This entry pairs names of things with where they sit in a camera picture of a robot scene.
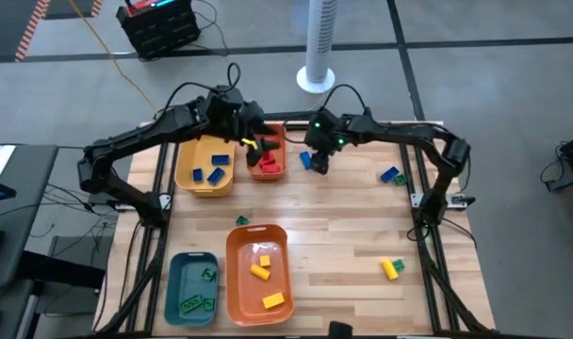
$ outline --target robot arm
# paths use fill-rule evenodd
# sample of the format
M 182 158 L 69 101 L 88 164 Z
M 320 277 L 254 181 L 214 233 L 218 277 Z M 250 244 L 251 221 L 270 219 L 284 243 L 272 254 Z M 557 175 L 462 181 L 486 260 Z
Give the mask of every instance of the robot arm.
M 434 139 L 446 141 L 440 153 Z M 304 142 L 316 152 L 312 155 L 312 169 L 320 174 L 328 172 L 329 156 L 347 144 L 357 146 L 371 141 L 394 142 L 418 146 L 437 166 L 434 186 L 423 195 L 418 207 L 421 221 L 429 225 L 441 223 L 446 207 L 446 192 L 452 179 L 458 176 L 468 160 L 470 146 L 446 128 L 432 123 L 385 123 L 375 121 L 368 108 L 363 115 L 344 114 L 336 117 L 323 107 L 310 121 Z
M 112 170 L 113 162 L 164 142 L 184 142 L 209 135 L 247 144 L 247 162 L 254 166 L 264 150 L 276 146 L 254 138 L 254 134 L 275 134 L 264 123 L 263 114 L 255 101 L 245 102 L 238 89 L 217 86 L 206 98 L 170 107 L 152 124 L 96 140 L 84 148 L 84 157 L 77 164 L 79 185 L 86 192 L 105 192 L 134 206 L 142 224 L 158 227 L 166 217 L 158 196 L 141 192 L 119 178 Z

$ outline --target wooden table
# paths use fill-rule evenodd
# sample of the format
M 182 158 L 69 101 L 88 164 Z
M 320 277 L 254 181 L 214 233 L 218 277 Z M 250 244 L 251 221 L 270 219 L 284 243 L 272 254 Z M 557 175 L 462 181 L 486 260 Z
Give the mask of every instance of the wooden table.
M 302 139 L 303 133 L 291 132 L 289 136 Z M 348 146 L 331 158 L 326 176 L 304 170 L 299 159 L 299 152 L 307 151 L 304 145 L 288 144 L 287 151 L 288 173 L 282 181 L 253 180 L 245 167 L 245 149 L 237 147 L 231 195 L 201 199 L 177 188 L 153 335 L 326 335 L 331 320 L 351 324 L 357 335 L 432 333 L 417 244 L 406 238 L 406 232 L 413 227 L 406 187 L 385 185 L 379 180 L 391 166 L 402 169 L 399 146 L 379 142 L 358 148 Z M 409 154 L 419 192 L 412 148 Z M 130 184 L 151 189 L 157 155 L 158 148 L 153 148 L 134 156 Z M 171 159 L 169 151 L 163 187 L 171 179 Z M 429 162 L 427 171 L 433 184 L 436 169 Z M 454 184 L 450 189 L 456 192 L 458 186 Z M 284 323 L 241 328 L 226 313 L 225 240 L 241 215 L 252 223 L 278 224 L 288 233 L 295 312 Z M 447 218 L 469 229 L 465 213 L 448 212 Z M 99 328 L 119 307 L 127 249 L 137 220 L 135 212 L 119 218 L 108 264 L 108 298 Z M 126 297 L 133 285 L 142 234 L 139 230 L 131 252 Z M 493 328 L 472 241 L 447 222 L 441 226 L 441 236 L 452 287 L 468 309 L 485 326 Z M 213 252 L 220 260 L 215 322 L 199 329 L 171 326 L 164 316 L 170 260 L 179 252 L 201 250 Z M 395 281 L 389 281 L 382 271 L 381 260 L 385 257 L 405 263 L 405 270 Z M 442 327 L 446 329 L 443 296 L 437 286 L 435 292 Z M 137 330 L 143 329 L 148 293 L 147 287 L 140 299 Z

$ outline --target black box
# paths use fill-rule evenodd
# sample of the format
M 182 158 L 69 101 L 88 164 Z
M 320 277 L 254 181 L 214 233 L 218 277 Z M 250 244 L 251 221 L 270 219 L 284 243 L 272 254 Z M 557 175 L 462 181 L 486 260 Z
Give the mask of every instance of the black box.
M 129 8 L 119 7 L 116 17 L 144 59 L 163 57 L 201 34 L 191 0 L 144 0 Z

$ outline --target gray floor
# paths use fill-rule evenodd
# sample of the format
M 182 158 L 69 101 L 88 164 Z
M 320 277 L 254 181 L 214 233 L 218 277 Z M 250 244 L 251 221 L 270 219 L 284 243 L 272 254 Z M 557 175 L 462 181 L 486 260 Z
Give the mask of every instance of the gray floor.
M 113 15 L 120 0 L 106 0 L 93 19 L 114 52 L 131 47 Z M 394 41 L 384 0 L 341 0 L 337 42 Z M 214 0 L 230 47 L 304 43 L 306 2 Z M 573 0 L 398 1 L 408 41 L 557 38 L 573 36 Z M 205 16 L 204 4 L 194 5 Z M 274 16 L 262 16 L 261 7 Z M 201 44 L 221 46 L 213 27 Z M 75 20 L 43 22 L 30 55 L 101 53 Z M 573 138 L 573 44 L 421 49 L 410 51 L 429 120 L 443 120 L 473 147 L 469 209 L 496 324 L 501 331 L 573 338 L 573 188 L 547 193 L 538 180 L 561 140 Z M 267 111 L 303 110 L 318 96 L 303 93 L 295 74 L 304 54 L 230 56 L 243 70 L 240 89 Z M 156 105 L 183 81 L 225 81 L 218 56 L 123 60 L 121 65 Z M 337 83 L 356 86 L 377 119 L 411 120 L 412 107 L 397 51 L 335 52 Z M 179 100 L 200 93 L 188 89 Z M 331 102 L 356 112 L 347 91 Z M 152 116 L 150 107 L 115 72 L 110 61 L 0 64 L 0 142 L 85 145 Z M 76 188 L 77 151 L 62 151 L 52 182 Z M 118 171 L 125 174 L 128 161 Z M 51 222 L 53 233 L 82 235 L 90 216 L 49 207 L 34 234 Z M 51 237 L 29 248 L 47 252 Z M 42 321 L 41 338 L 82 333 L 91 317 Z

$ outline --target green lego brick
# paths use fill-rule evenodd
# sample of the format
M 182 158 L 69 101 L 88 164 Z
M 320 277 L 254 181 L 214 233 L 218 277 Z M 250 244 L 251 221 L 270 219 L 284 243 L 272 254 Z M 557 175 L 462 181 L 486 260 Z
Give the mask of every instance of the green lego brick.
M 396 270 L 397 270 L 398 272 L 402 272 L 403 269 L 404 269 L 403 261 L 400 260 L 400 259 L 394 261 L 394 262 L 393 262 L 393 267 L 396 268 Z
M 203 298 L 201 298 L 201 296 L 196 295 L 194 297 L 190 297 L 180 303 L 180 314 L 185 315 L 201 305 L 203 305 Z
M 213 311 L 215 308 L 215 300 L 214 299 L 205 299 L 203 300 L 203 309 L 207 311 Z
M 213 282 L 213 279 L 215 278 L 215 272 L 209 268 L 205 268 L 205 270 L 203 271 L 203 274 L 201 274 L 201 277 L 203 277 L 204 281 L 211 283 L 211 282 Z
M 396 182 L 397 186 L 406 185 L 406 183 L 408 183 L 408 179 L 406 179 L 406 176 L 403 174 L 396 176 L 394 181 Z
M 243 216 L 237 218 L 237 226 L 249 225 L 249 220 Z

